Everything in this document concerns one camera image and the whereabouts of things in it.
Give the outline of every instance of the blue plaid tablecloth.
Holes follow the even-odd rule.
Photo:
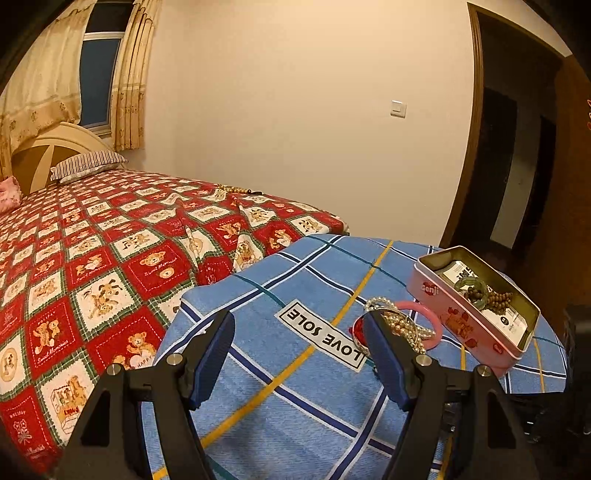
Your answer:
[[[432,246],[313,235],[247,270],[183,295],[158,350],[182,352],[227,308],[236,319],[230,353],[210,400],[192,413],[219,479],[381,478],[405,420],[366,361],[361,371],[310,347],[275,314],[294,299],[346,335],[367,299],[413,300],[406,290],[414,262]],[[428,323],[419,316],[419,323]],[[429,354],[472,370],[477,360],[444,330]],[[540,318],[522,360],[501,379],[508,392],[561,391],[566,360]],[[155,479],[167,478],[151,404],[144,432]],[[429,478],[444,457],[440,441]]]

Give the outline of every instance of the curtain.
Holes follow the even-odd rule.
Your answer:
[[[59,122],[78,123],[80,53],[96,0],[74,0],[35,40],[0,94],[0,173],[12,174],[12,153]]]
[[[152,37],[161,0],[135,0],[119,47],[111,91],[115,151],[144,146],[145,90]]]

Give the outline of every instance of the tin box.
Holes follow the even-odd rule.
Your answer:
[[[522,317],[519,321],[525,327],[523,334],[519,331],[519,337],[511,341],[449,281],[437,275],[437,271],[454,261],[466,264],[493,290],[513,293],[511,307]],[[539,308],[516,285],[465,247],[448,248],[420,257],[407,288],[413,297],[435,312],[447,330],[480,363],[490,366],[497,377],[504,375],[527,350],[540,315]]]

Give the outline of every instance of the door frame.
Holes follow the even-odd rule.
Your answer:
[[[466,146],[466,156],[464,157],[464,165],[462,167],[462,173],[460,174],[460,181],[457,186],[456,197],[453,201],[452,209],[447,219],[447,225],[443,231],[443,236],[439,242],[439,246],[442,248],[448,248],[452,244],[452,238],[456,232],[457,225],[460,220],[460,215],[466,202],[466,196],[472,181],[472,174],[474,172],[474,162],[476,161],[476,154],[478,153],[478,138],[480,136],[480,120],[482,119],[482,102],[484,97],[484,61],[482,56],[482,37],[480,33],[480,22],[478,15],[487,15],[500,22],[503,22],[510,27],[515,28],[521,33],[532,38],[543,47],[550,50],[555,54],[561,61],[564,60],[565,56],[562,55],[551,45],[547,44],[540,37],[537,37],[529,30],[526,30],[522,26],[512,22],[511,20],[502,17],[486,8],[482,8],[478,5],[467,3],[468,13],[470,16],[470,27],[472,29],[472,47],[474,52],[474,89],[472,93],[472,117],[470,119],[470,130],[468,133],[468,142]]]

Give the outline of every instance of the pillow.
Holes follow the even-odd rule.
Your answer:
[[[69,183],[75,182],[76,180],[83,179],[85,177],[90,177],[91,175],[96,175],[102,171],[107,170],[114,170],[119,167],[118,163],[109,163],[108,165],[99,165],[98,167],[92,167],[84,171],[79,171],[77,173],[73,173],[72,175],[67,175],[60,179],[60,185],[68,185]]]
[[[127,159],[111,150],[100,150],[98,152],[80,153],[73,157],[59,162],[51,170],[51,180],[61,180],[68,175],[83,172],[89,168],[101,165],[127,163]]]
[[[0,182],[0,215],[8,213],[21,204],[21,186],[15,177]]]

